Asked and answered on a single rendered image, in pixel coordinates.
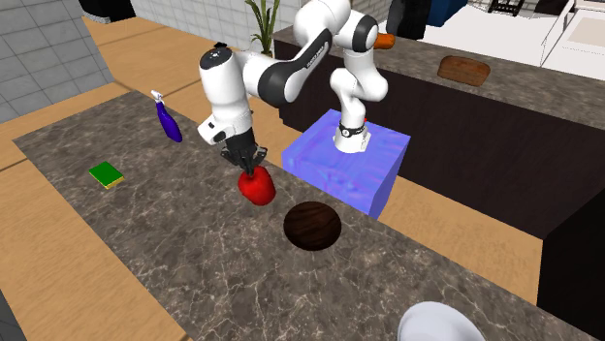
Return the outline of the blue robot stand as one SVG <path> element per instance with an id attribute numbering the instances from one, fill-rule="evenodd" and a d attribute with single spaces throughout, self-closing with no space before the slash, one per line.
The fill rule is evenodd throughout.
<path id="1" fill-rule="evenodd" d="M 393 189 L 410 137 L 367 123 L 366 151 L 348 154 L 334 146 L 340 113 L 328 110 L 281 156 L 282 168 L 307 183 L 377 218 Z"/>

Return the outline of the purple spray bottle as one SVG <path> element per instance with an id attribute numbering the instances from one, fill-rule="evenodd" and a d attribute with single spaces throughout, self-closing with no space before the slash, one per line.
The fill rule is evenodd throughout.
<path id="1" fill-rule="evenodd" d="M 175 142 L 182 142 L 182 134 L 178 128 L 177 123 L 171 115 L 168 114 L 165 103 L 163 101 L 163 95 L 156 90 L 150 91 L 157 109 L 158 119 L 164 129 L 167 137 Z"/>

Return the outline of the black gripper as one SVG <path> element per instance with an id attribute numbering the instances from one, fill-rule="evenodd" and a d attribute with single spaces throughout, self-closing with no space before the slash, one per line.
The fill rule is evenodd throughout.
<path id="1" fill-rule="evenodd" d="M 233 135 L 225 140 L 226 145 L 221 149 L 221 156 L 232 165 L 238 166 L 247 175 L 254 173 L 266 158 L 268 150 L 258 146 L 252 129 L 240 135 Z"/>

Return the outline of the dark wooden bowl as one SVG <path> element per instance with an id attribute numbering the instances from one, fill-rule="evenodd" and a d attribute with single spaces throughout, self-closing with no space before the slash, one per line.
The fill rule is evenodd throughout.
<path id="1" fill-rule="evenodd" d="M 305 251 L 331 247 L 340 237 L 341 221 L 336 211 L 318 201 L 304 201 L 285 215 L 283 231 L 295 246 Z"/>

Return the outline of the green and yellow sponge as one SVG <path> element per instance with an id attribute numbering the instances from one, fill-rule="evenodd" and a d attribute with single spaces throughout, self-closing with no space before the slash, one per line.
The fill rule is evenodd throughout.
<path id="1" fill-rule="evenodd" d="M 106 189 L 110 189 L 124 180 L 123 174 L 107 161 L 88 171 Z"/>

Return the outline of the white stove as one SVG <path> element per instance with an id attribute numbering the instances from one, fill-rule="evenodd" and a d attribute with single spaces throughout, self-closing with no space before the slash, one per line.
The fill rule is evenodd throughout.
<path id="1" fill-rule="evenodd" d="M 542 47 L 540 67 L 605 81 L 605 0 L 567 0 Z"/>

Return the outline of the green potted plant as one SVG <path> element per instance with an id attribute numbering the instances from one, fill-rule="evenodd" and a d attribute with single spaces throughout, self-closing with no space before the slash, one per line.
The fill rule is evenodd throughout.
<path id="1" fill-rule="evenodd" d="M 271 50 L 272 33 L 280 0 L 274 0 L 273 6 L 270 8 L 267 7 L 267 0 L 260 1 L 261 4 L 257 5 L 254 0 L 244 0 L 251 8 L 259 26 L 259 32 L 251 35 L 251 41 L 258 41 L 262 46 L 261 53 L 273 57 Z"/>

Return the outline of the brown wooden cutting board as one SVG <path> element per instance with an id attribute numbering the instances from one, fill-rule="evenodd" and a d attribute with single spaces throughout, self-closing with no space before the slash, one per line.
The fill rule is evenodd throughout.
<path id="1" fill-rule="evenodd" d="M 445 56 L 439 65 L 437 74 L 446 78 L 471 86 L 481 86 L 491 72 L 486 63 L 461 56 Z"/>

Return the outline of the white bowl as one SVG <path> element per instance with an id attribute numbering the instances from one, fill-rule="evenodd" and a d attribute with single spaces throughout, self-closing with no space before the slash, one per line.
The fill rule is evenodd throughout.
<path id="1" fill-rule="evenodd" d="M 403 314 L 397 341 L 486 341 L 458 310 L 435 301 L 414 304 Z"/>

